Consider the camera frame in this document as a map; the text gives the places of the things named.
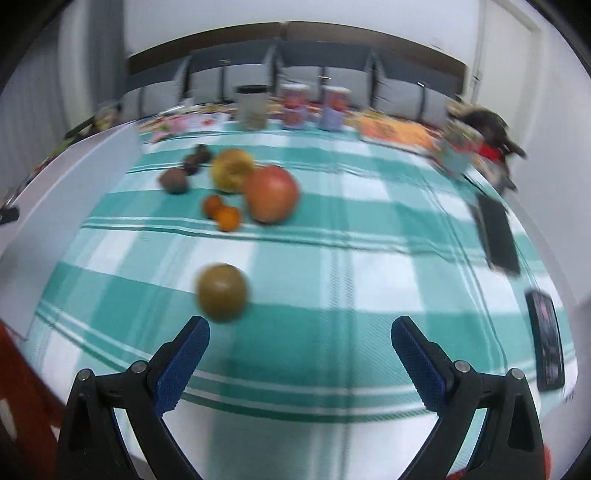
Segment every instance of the headboard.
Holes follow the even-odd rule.
[[[463,91],[466,66],[441,51],[387,33],[322,22],[268,22],[216,28],[162,43],[129,58],[129,73],[185,57],[192,50],[246,40],[282,38],[369,45],[393,56],[421,63],[433,70],[458,78],[458,91]]]

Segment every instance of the checkered tablecloth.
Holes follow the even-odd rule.
[[[293,216],[261,226],[245,213],[240,230],[219,232],[201,212],[213,193],[208,168],[190,177],[188,194],[166,194],[158,176],[200,143],[289,170],[302,191]],[[202,314],[195,280],[216,262],[246,274],[251,303],[234,323],[210,323],[184,401],[164,417],[208,480],[396,478],[434,424],[391,346],[400,315],[480,372],[521,368],[541,416],[573,388],[566,313],[512,213],[522,274],[487,266],[470,206],[478,188],[497,195],[476,171],[475,184],[452,180],[354,132],[276,125],[246,133],[230,124],[143,149],[80,228],[21,344],[62,399],[80,368],[122,371]],[[242,207],[240,196],[227,200]],[[530,287],[550,293],[560,324],[567,385],[552,393],[536,387]],[[469,457],[478,419],[473,427],[454,468]]]

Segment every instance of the small orange fruit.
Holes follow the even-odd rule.
[[[216,217],[217,211],[224,206],[223,198],[219,195],[210,195],[202,203],[203,214],[212,220]]]
[[[222,206],[216,212],[217,229],[222,232],[238,230],[242,222],[240,210],[236,207]]]

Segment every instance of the blue gripper pad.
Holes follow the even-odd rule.
[[[185,329],[178,334],[172,342],[173,345],[182,340],[181,335],[186,335],[184,342],[180,346],[175,345],[176,353],[154,384],[154,411],[158,417],[177,406],[184,388],[209,345],[209,324],[200,317],[188,335]]]
[[[453,388],[450,359],[436,343],[429,342],[408,316],[392,324],[392,346],[427,410],[441,414]]]

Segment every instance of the white lid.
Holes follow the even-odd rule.
[[[351,90],[349,90],[348,88],[345,88],[345,87],[337,87],[337,86],[333,86],[333,85],[324,85],[323,88],[327,92],[342,93],[343,95],[350,95],[351,94]]]
[[[310,90],[310,85],[305,83],[282,83],[281,88],[284,90]]]

